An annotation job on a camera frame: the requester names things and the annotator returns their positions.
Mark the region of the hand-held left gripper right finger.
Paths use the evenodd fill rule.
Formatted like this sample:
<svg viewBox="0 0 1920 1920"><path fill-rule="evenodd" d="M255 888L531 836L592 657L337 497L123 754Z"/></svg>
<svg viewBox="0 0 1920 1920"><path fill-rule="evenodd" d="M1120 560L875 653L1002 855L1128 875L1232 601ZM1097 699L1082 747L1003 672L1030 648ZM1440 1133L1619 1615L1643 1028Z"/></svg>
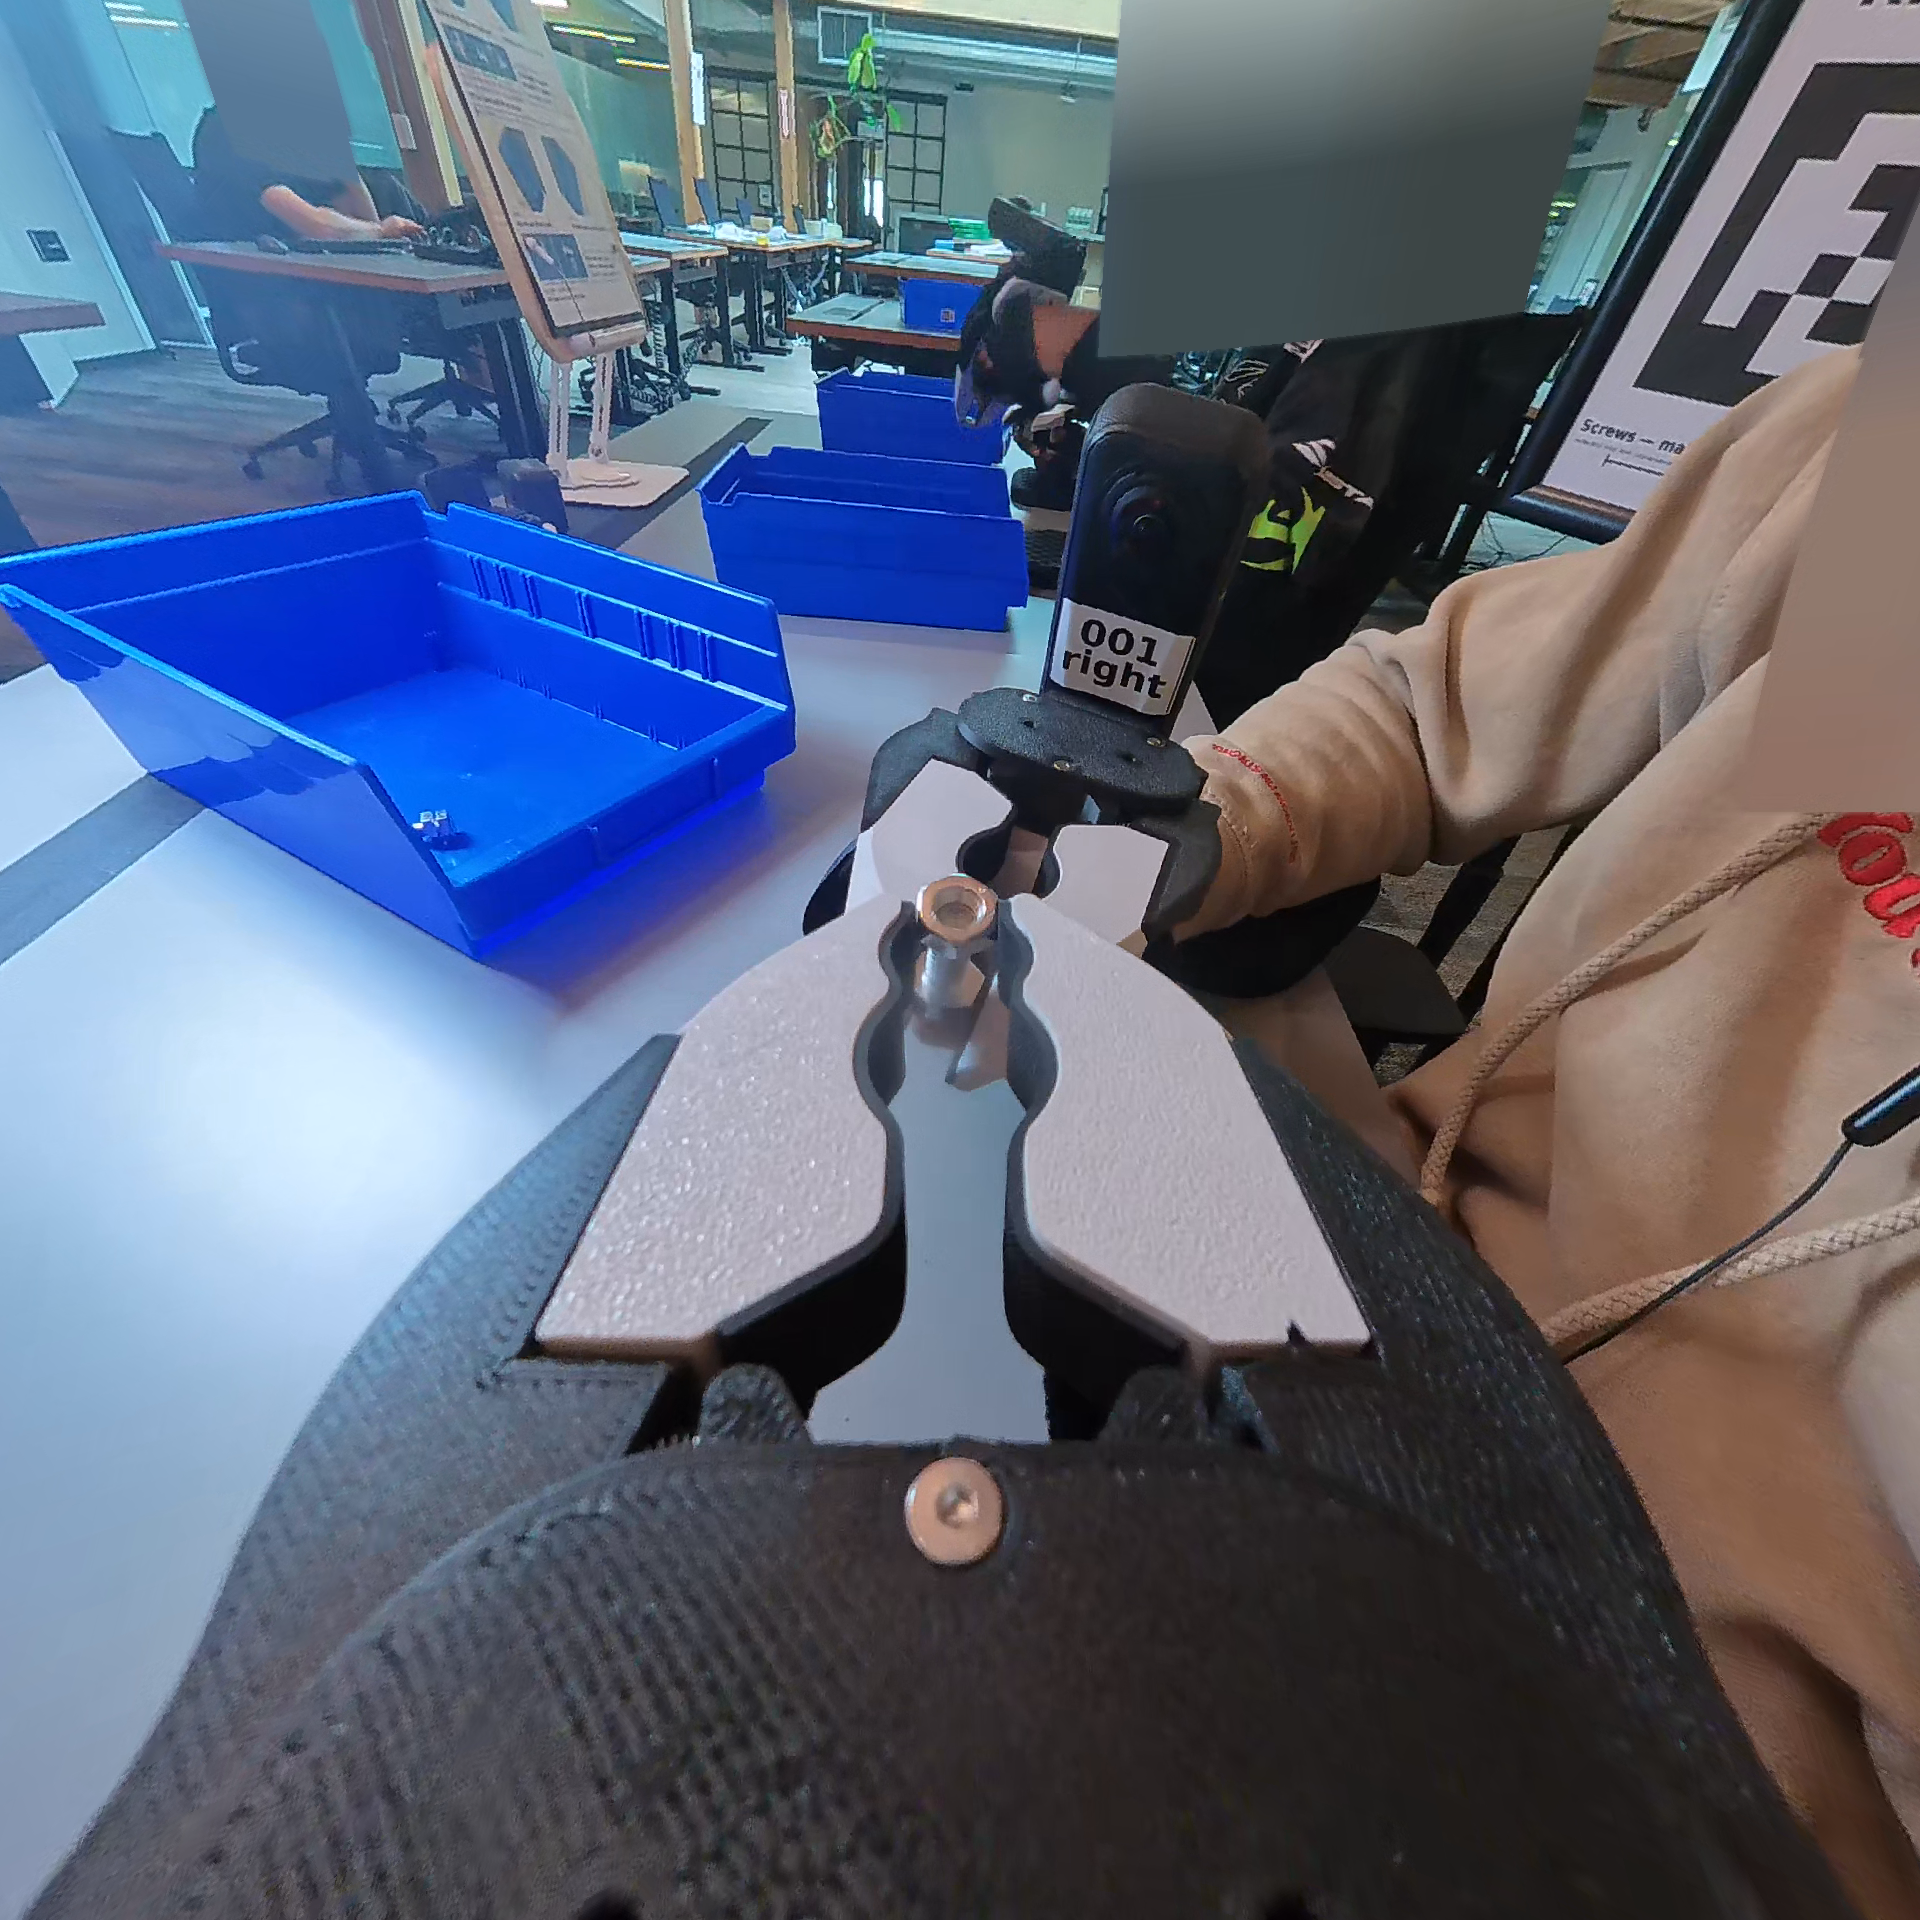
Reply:
<svg viewBox="0 0 1920 1920"><path fill-rule="evenodd" d="M1007 1311L1072 1401L1107 1410L1147 1367L1200 1386L1374 1333L1254 1067L1185 987L1051 903L999 936Z"/></svg>

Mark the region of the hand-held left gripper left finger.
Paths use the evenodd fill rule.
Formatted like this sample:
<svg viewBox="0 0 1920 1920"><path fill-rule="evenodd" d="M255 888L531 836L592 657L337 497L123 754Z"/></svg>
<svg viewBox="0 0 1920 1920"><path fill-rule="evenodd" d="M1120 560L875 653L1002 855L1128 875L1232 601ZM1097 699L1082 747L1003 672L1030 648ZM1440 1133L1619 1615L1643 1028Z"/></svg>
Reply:
<svg viewBox="0 0 1920 1920"><path fill-rule="evenodd" d="M775 1371L803 1410L905 1305L902 897L730 983L663 1057L536 1322L559 1361Z"/></svg>

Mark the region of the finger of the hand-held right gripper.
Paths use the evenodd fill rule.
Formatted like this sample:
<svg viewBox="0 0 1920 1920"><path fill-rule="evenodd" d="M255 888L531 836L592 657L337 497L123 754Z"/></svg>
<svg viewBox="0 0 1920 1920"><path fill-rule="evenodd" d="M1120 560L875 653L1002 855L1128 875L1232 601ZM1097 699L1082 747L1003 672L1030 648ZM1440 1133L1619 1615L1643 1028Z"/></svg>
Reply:
<svg viewBox="0 0 1920 1920"><path fill-rule="evenodd" d="M965 855L1007 829L1015 803L960 767L925 767L856 842L851 922L887 940L925 884L959 875Z"/></svg>
<svg viewBox="0 0 1920 1920"><path fill-rule="evenodd" d="M1047 842L1030 893L1133 955L1147 948L1168 844L1129 826L1071 823Z"/></svg>

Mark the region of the silver threaded bolt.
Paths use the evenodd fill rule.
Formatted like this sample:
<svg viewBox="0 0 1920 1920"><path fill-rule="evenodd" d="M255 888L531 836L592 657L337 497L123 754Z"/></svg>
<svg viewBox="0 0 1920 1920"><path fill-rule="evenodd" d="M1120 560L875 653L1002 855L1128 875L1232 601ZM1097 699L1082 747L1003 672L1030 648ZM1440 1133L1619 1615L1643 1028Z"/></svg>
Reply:
<svg viewBox="0 0 1920 1920"><path fill-rule="evenodd" d="M999 981L999 928L946 927L913 911L902 937L905 1027L944 1060L944 1082L982 1093L1007 1082L1014 1017Z"/></svg>

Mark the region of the person's right forearm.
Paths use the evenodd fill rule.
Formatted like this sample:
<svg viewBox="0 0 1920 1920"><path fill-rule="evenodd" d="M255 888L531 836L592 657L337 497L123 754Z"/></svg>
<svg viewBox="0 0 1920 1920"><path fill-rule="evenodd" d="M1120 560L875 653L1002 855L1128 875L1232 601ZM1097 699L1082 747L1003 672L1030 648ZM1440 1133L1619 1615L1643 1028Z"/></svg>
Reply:
<svg viewBox="0 0 1920 1920"><path fill-rule="evenodd" d="M1619 900L1555 936L1555 969L1609 944L1765 833L1730 811L1753 688L1722 741L1694 719L1760 669L1786 599L1777 568L1651 592L1619 551L1527 562L1449 587L1402 635L1365 633L1194 745L1218 807L1218 875L1183 940L1496 842L1592 820Z"/></svg>

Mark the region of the person's beige hoodie torso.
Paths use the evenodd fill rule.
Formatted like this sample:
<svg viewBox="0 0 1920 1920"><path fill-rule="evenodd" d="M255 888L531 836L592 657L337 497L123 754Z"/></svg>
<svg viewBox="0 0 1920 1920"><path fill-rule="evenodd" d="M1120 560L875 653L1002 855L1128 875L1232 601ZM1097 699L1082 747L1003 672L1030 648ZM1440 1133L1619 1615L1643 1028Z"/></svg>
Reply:
<svg viewBox="0 0 1920 1920"><path fill-rule="evenodd" d="M1481 1095L1447 1200L1544 1322L1752 1234L1813 1181L1843 1117L1917 1067L1917 767L1894 767L1914 706L1894 706L1902 735L1867 722L1880 660L1818 629L1777 639L1862 361L1826 355L1739 405L1605 549L1651 592L1786 576L1760 669L1683 745L1722 741L1753 688L1722 796L1765 823L1757 842L1807 813L1870 826L1670 928ZM1622 877L1600 836L1619 811L1583 820L1522 913L1485 1040L1607 947L1553 967L1550 940L1619 900L1600 890ZM1906 1199L1917 1124L1849 1157L1784 1234ZM1917 1234L1701 1288L1570 1371L1795 1810L1862 1914L1917 1915Z"/></svg>

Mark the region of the black white banner stand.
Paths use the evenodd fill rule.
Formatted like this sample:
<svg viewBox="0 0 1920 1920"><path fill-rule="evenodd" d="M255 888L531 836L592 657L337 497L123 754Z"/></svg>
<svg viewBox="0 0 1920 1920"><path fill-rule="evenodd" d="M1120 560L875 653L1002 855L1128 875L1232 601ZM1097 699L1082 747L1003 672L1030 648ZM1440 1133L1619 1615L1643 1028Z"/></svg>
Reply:
<svg viewBox="0 0 1920 1920"><path fill-rule="evenodd" d="M1918 4L1733 4L1498 513L1616 538L1777 377L1858 345L1917 209Z"/></svg>

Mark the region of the cardboard sign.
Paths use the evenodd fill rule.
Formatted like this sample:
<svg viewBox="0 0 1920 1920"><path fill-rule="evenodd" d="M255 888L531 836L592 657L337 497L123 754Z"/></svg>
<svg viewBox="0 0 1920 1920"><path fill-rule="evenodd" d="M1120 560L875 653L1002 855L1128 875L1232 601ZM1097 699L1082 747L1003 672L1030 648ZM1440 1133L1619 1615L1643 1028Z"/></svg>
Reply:
<svg viewBox="0 0 1920 1920"><path fill-rule="evenodd" d="M649 345L645 299L539 8L426 3L426 56L523 330L546 363L544 469L569 508L647 511L680 467L614 456L618 356Z"/></svg>

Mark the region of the wooden desk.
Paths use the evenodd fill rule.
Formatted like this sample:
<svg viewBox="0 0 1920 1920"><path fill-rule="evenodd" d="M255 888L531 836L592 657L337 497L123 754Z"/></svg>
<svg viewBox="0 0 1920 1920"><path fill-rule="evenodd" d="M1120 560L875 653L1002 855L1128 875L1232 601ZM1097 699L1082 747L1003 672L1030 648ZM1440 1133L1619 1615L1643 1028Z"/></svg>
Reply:
<svg viewBox="0 0 1920 1920"><path fill-rule="evenodd" d="M323 465L326 490L347 491L345 469L370 491L411 487L439 467L418 424L391 415L374 383L407 356L445 365L456 410L486 417L503 460L544 453L520 304L494 264L430 258L402 242L157 242L207 308L229 383L253 394L321 400L317 418L255 444L240 463L262 483L270 458L293 450Z"/></svg>
<svg viewBox="0 0 1920 1920"><path fill-rule="evenodd" d="M29 341L65 338L104 324L106 315L94 303L2 293L2 415L24 417L57 407L80 380L72 351L35 351Z"/></svg>

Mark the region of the beige hoodie drawstring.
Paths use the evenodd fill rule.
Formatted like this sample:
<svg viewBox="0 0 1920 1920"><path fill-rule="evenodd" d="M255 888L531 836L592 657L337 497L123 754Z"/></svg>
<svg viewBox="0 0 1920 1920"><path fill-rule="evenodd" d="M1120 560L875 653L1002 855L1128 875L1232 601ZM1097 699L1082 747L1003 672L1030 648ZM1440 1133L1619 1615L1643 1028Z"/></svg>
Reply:
<svg viewBox="0 0 1920 1920"><path fill-rule="evenodd" d="M1643 922L1600 948L1595 959L1575 967L1549 993L1517 1012L1493 1039L1480 1045L1478 1060L1447 1115L1439 1123L1421 1172L1421 1195L1431 1209L1440 1209L1447 1195L1447 1179L1455 1153L1504 1064L1549 1021L1561 1017L1575 1002L1587 999L1614 972L1619 972L1643 947L1653 944L1670 928L1689 922L1696 913L1722 900L1752 880L1779 869L1810 842L1837 848L1846 836L1870 826L1863 813L1807 813L1774 828L1760 842L1725 859L1709 877L1694 883L1686 893L1667 900ZM1678 1266L1665 1276L1623 1283L1587 1301L1574 1304L1553 1322L1541 1323L1541 1335L1563 1364L1575 1364L1647 1323L1667 1305L1703 1290L1729 1290L1752 1281L1770 1281L1808 1265L1848 1258L1887 1241L1897 1241L1918 1229L1918 1200L1870 1213L1849 1216L1826 1228L1784 1234L1784 1226L1813 1204L1840 1167L1870 1147L1888 1146L1917 1124L1918 1069L1909 1069L1853 1112L1838 1131L1834 1153L1825 1160L1813 1181L1799 1192L1774 1216L1765 1218L1752 1234L1725 1249L1709 1263Z"/></svg>

